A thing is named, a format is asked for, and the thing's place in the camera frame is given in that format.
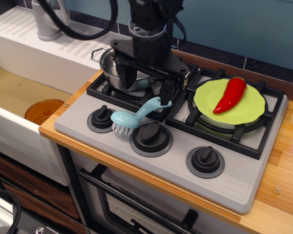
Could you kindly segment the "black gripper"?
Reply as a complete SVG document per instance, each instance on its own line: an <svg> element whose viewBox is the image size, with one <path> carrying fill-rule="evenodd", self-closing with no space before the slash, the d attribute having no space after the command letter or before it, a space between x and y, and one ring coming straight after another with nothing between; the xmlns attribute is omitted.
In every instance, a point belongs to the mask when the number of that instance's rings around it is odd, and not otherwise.
<svg viewBox="0 0 293 234"><path fill-rule="evenodd" d="M131 40L113 40L116 71L122 86L128 90L140 71L161 81L161 105L168 105L178 88L187 83L189 68L171 49L167 32L153 36L133 35Z"/></svg>

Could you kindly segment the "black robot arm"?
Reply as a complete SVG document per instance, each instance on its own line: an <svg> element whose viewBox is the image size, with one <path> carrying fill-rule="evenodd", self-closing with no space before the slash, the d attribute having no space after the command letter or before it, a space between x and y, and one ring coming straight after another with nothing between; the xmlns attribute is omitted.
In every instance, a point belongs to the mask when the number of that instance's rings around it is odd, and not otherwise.
<svg viewBox="0 0 293 234"><path fill-rule="evenodd" d="M183 10L181 0L131 0L131 18L128 23L131 40L111 42L113 59L121 84L129 89L140 71L161 82L161 105L167 105L175 90L186 82L189 68L173 54L173 49L184 45L172 45L173 25L182 32L184 26L176 15Z"/></svg>

